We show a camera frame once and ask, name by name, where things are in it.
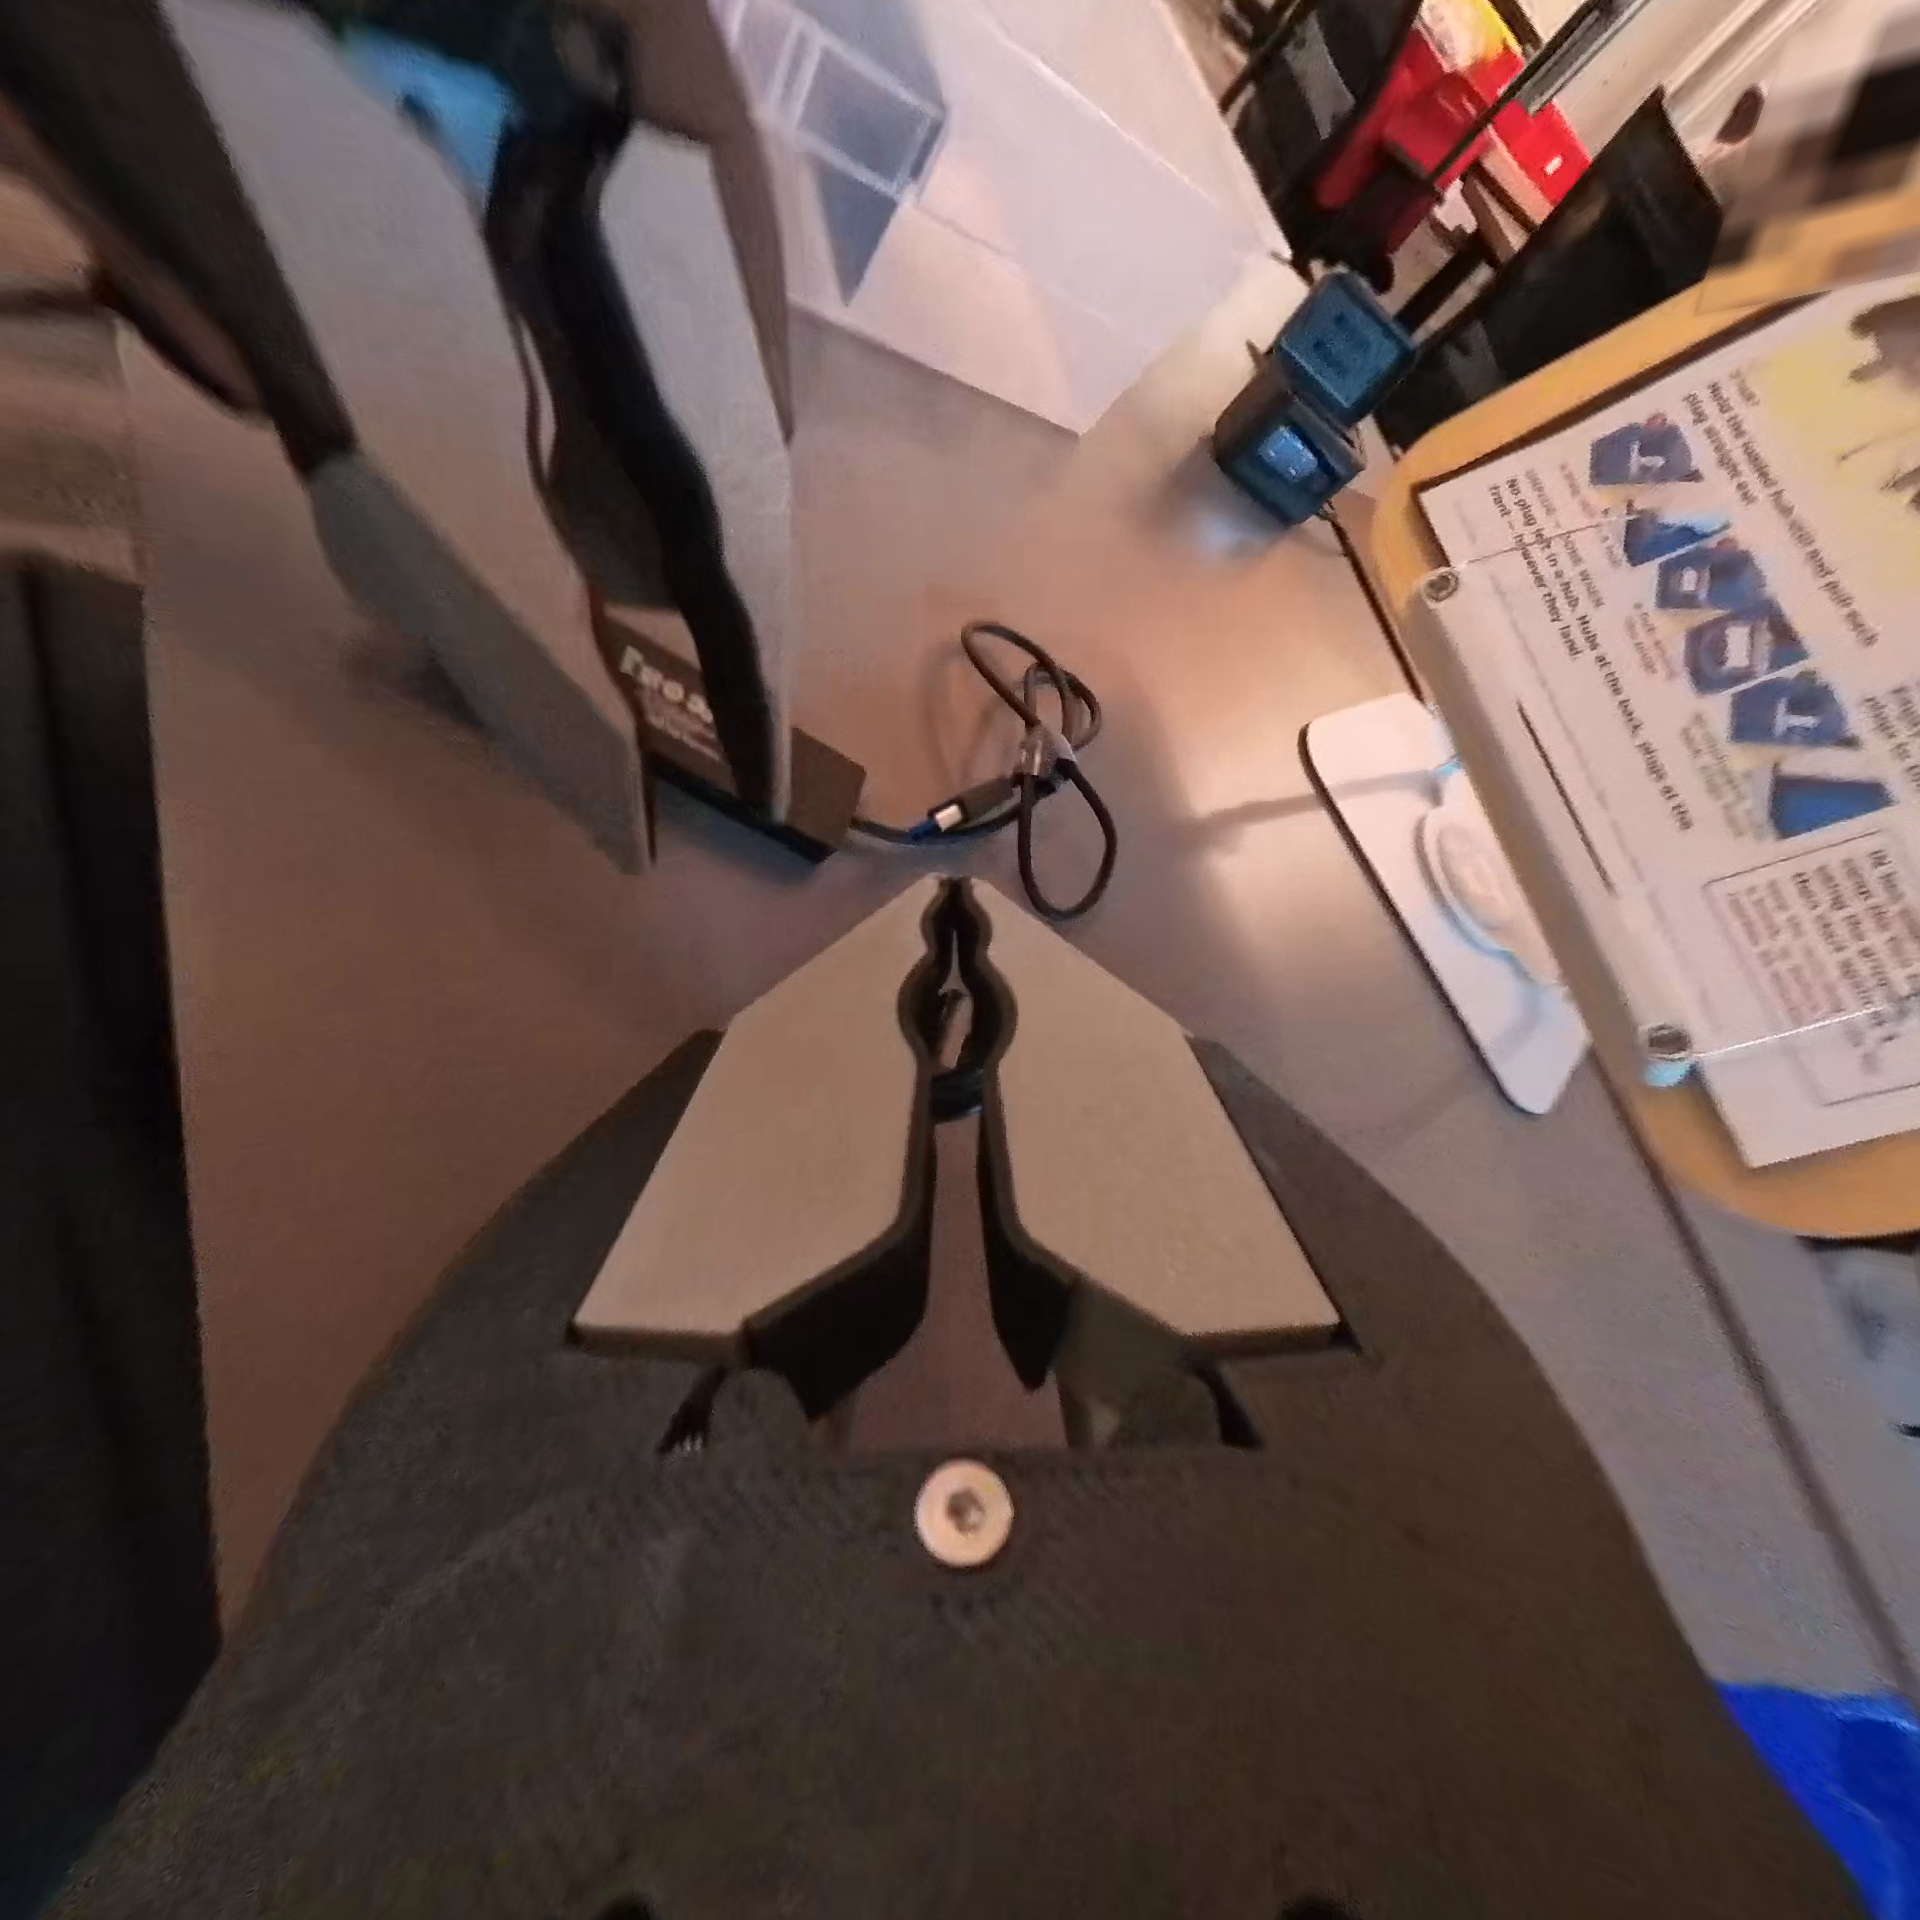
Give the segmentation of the black USB hub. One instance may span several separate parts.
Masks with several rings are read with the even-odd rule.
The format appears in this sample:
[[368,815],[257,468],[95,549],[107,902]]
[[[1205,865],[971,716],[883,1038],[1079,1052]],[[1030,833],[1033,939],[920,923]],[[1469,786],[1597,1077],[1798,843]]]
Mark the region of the black USB hub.
[[732,779],[704,672],[654,630],[654,614],[592,599],[592,637],[611,672],[611,688],[635,708],[646,852],[654,852],[654,786],[678,786],[808,865],[843,852],[861,792],[866,792],[861,758],[843,758],[815,733],[791,733],[791,815],[762,815]]

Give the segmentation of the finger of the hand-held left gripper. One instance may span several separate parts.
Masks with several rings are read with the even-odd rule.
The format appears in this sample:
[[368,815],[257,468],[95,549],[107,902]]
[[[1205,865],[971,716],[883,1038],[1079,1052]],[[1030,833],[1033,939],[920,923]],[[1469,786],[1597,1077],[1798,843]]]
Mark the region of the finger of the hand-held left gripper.
[[542,382],[487,262],[503,83],[299,5],[165,12],[352,424],[299,483],[326,561],[441,672],[522,779],[641,874],[635,716],[533,483]]
[[623,136],[611,275],[659,408],[646,506],[732,786],[791,815],[797,382],[791,269],[746,81],[704,0],[611,0]]

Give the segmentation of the red plastic bin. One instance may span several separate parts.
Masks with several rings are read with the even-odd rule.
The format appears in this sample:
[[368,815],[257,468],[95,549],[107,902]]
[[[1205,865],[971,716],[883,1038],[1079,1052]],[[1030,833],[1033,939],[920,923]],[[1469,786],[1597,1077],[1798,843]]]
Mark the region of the red plastic bin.
[[1532,47],[1523,5],[1429,0],[1385,83],[1314,171],[1308,213],[1353,220],[1370,244],[1396,256],[1458,205],[1465,179],[1483,179],[1517,220],[1544,220],[1586,171],[1586,149],[1563,105],[1502,96]]

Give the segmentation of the wooden display board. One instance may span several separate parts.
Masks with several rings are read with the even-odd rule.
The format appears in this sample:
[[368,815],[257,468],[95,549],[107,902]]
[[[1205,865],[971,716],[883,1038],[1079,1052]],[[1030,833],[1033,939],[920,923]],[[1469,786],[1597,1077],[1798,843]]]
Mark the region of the wooden display board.
[[[1876,241],[1856,230],[1832,289],[1896,282],[1896,275],[1911,275],[1911,241],[1894,241],[1894,227],[1888,227]],[[1622,1122],[1642,1123],[1652,1158],[1679,1189],[1693,1189],[1752,1223],[1794,1231],[1794,1235],[1896,1235],[1896,1231],[1911,1231],[1911,1135],[1778,1158],[1778,1170],[1743,1170],[1729,1145],[1729,1123],[1715,1122],[1715,1105],[1693,1077],[1679,1077],[1679,1080],[1629,1077],[1622,1008],[1614,1008],[1586,939],[1570,923],[1570,896],[1539,865],[1517,786],[1514,786],[1514,776],[1499,776],[1490,726],[1458,716],[1458,661],[1447,661],[1447,637],[1429,606],[1429,599],[1444,599],[1447,569],[1444,569],[1444,549],[1423,516],[1429,481],[1447,481],[1447,469],[1476,468],[1483,452],[1514,452],[1514,444],[1539,438],[1544,424],[1570,424],[1577,408],[1665,376],[1674,359],[1715,348],[1721,331],[1752,331],[1752,327],[1778,316],[1788,306],[1812,306],[1832,289],[1812,289],[1809,262],[1712,275],[1712,282],[1679,289],[1674,306],[1606,331],[1597,348],[1581,348],[1523,382],[1502,382],[1499,395],[1407,438],[1396,468],[1375,494],[1375,516],[1370,516],[1370,561],[1375,561],[1375,590],[1389,606],[1396,646],[1423,675],[1423,704],[1447,726],[1458,758],[1465,758],[1465,776],[1469,776],[1539,928],[1544,928],[1544,953],[1570,976],[1586,1046],[1597,1046],[1606,1077],[1614,1080]]]

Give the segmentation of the blue plastic bin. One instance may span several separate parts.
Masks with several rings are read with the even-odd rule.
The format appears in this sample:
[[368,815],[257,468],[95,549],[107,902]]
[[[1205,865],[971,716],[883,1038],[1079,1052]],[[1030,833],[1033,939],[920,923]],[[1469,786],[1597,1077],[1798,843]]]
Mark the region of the blue plastic bin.
[[1920,1719],[1896,1695],[1715,1679],[1876,1920],[1920,1912]]

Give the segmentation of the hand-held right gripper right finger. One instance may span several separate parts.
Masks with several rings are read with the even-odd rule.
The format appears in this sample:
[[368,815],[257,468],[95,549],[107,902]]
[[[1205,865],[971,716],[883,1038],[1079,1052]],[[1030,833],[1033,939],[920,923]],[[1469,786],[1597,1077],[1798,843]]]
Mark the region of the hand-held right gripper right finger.
[[1017,1389],[1281,1357],[1343,1317],[1224,1109],[1191,1027],[1000,886],[957,886],[984,1012],[980,1215]]

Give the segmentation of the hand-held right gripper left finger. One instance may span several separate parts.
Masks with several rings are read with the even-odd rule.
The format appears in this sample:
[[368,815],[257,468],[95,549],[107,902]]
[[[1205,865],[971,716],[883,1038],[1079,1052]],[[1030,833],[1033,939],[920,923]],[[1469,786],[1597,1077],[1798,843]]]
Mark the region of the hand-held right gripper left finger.
[[704,1052],[572,1329],[771,1373],[839,1415],[926,1312],[940,877],[911,877]]

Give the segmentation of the clear plastic bin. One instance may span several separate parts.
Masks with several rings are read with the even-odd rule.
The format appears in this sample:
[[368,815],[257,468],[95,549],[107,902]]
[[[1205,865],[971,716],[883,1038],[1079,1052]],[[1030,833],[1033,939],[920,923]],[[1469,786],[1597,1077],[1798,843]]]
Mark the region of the clear plastic bin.
[[1081,438],[1281,227],[1162,0],[911,0],[948,93],[920,196],[839,306],[797,149],[815,32],[883,0],[720,0],[782,213],[791,306]]

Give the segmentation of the white stand base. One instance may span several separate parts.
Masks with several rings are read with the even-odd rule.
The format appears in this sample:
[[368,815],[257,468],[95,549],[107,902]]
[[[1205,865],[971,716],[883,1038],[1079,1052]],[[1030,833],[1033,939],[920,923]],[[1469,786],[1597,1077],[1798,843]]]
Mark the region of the white stand base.
[[1499,1100],[1544,1122],[1586,1027],[1447,726],[1423,699],[1353,704],[1304,733],[1304,767]]

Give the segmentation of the black office chair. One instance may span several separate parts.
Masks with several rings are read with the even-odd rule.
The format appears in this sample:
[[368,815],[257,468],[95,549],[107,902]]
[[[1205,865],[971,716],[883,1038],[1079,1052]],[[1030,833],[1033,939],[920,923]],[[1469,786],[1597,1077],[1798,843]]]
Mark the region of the black office chair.
[[1606,331],[1693,289],[1721,241],[1721,196],[1679,141],[1665,93],[1606,141],[1544,227],[1476,298],[1499,382],[1523,382]]

